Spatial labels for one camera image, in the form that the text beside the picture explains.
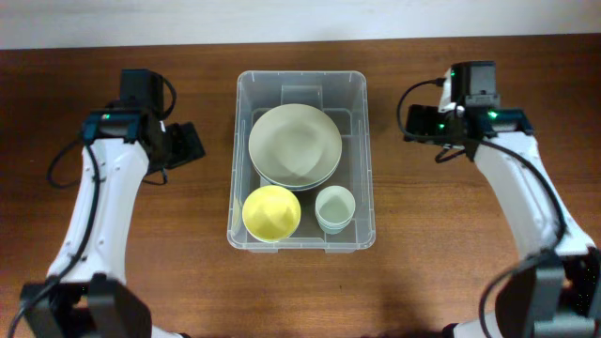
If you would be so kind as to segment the clear plastic storage bin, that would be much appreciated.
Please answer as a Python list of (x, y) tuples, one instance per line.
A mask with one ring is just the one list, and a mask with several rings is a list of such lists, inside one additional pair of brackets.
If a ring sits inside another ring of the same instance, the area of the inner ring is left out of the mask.
[[(251, 234), (242, 208), (255, 190), (279, 185), (300, 202), (300, 222), (287, 238)], [(318, 224), (321, 190), (342, 186), (355, 201), (348, 225)], [(376, 240), (367, 81), (356, 70), (247, 70), (237, 83), (228, 225), (231, 246), (256, 253), (323, 250), (352, 253)]]

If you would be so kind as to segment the cream bowl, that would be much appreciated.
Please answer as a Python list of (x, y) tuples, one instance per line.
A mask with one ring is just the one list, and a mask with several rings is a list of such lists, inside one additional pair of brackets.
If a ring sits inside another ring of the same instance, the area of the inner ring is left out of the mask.
[(289, 103), (268, 110), (254, 123), (248, 141), (253, 165), (261, 171), (278, 166), (290, 169), (338, 165), (342, 158), (341, 133), (323, 111)]

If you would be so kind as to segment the dark blue bowl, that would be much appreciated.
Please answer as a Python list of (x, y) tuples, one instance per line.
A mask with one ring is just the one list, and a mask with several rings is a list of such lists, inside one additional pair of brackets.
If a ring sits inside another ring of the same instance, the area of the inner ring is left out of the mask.
[(270, 185), (287, 188), (293, 192), (308, 191), (325, 183), (338, 169), (338, 165), (332, 168), (323, 169), (318, 165), (301, 166), (290, 169), (285, 166), (278, 166), (269, 169), (267, 172), (261, 171), (256, 165), (253, 169), (259, 177)]

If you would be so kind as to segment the yellow small bowl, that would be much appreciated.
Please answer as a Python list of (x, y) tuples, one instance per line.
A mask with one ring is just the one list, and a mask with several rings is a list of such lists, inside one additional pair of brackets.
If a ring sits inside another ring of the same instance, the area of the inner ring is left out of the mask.
[(290, 190), (268, 185), (251, 192), (242, 207), (247, 231), (257, 240), (277, 242), (289, 238), (301, 222), (301, 204)]

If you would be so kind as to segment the cream white cup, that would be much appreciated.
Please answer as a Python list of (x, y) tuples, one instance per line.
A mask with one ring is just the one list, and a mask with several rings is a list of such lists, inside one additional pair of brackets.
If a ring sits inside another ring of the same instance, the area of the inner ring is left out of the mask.
[(319, 192), (315, 207), (316, 215), (337, 223), (353, 217), (356, 201), (352, 192), (347, 188), (330, 186)]

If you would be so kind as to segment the light grey cup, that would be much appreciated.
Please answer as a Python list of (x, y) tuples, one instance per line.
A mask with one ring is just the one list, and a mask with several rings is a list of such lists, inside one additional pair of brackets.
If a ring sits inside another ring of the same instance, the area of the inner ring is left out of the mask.
[(350, 218), (347, 218), (347, 219), (345, 219), (345, 220), (343, 220), (341, 222), (335, 223), (335, 222), (331, 222), (331, 221), (328, 221), (328, 220), (324, 219), (320, 215), (316, 215), (316, 219), (317, 219), (318, 225), (321, 223), (321, 224), (323, 224), (325, 226), (328, 226), (330, 228), (343, 227), (343, 226), (349, 225), (350, 222), (353, 220), (353, 218), (350, 217)]

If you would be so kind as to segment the mint green cup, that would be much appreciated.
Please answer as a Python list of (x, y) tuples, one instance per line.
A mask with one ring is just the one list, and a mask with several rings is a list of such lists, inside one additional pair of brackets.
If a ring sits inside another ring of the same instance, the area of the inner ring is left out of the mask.
[(330, 228), (330, 227), (325, 226), (325, 225), (323, 225), (323, 224), (320, 223), (319, 227), (321, 228), (321, 230), (324, 233), (326, 233), (328, 235), (337, 235), (337, 234), (343, 232), (347, 228), (347, 225), (343, 226), (343, 227)]

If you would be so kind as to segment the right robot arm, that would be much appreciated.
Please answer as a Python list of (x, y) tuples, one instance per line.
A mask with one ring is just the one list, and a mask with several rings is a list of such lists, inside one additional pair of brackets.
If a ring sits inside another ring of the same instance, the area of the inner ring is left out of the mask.
[(600, 251), (571, 217), (520, 108), (501, 107), (493, 61), (455, 63), (432, 80), (439, 104), (413, 104), (397, 123), (407, 142), (440, 147), (437, 163), (466, 156), (493, 189), (518, 263), (483, 291), (478, 316), (445, 337), (597, 337)]

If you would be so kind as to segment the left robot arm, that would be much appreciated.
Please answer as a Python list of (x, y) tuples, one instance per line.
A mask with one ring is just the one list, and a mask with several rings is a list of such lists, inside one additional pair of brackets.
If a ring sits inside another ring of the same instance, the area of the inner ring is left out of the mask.
[(168, 337), (127, 287), (125, 256), (137, 193), (148, 176), (201, 159), (193, 123), (166, 125), (173, 85), (149, 69), (124, 69), (119, 96), (92, 111), (68, 147), (83, 168), (61, 248), (42, 282), (27, 283), (8, 327), (37, 337)]

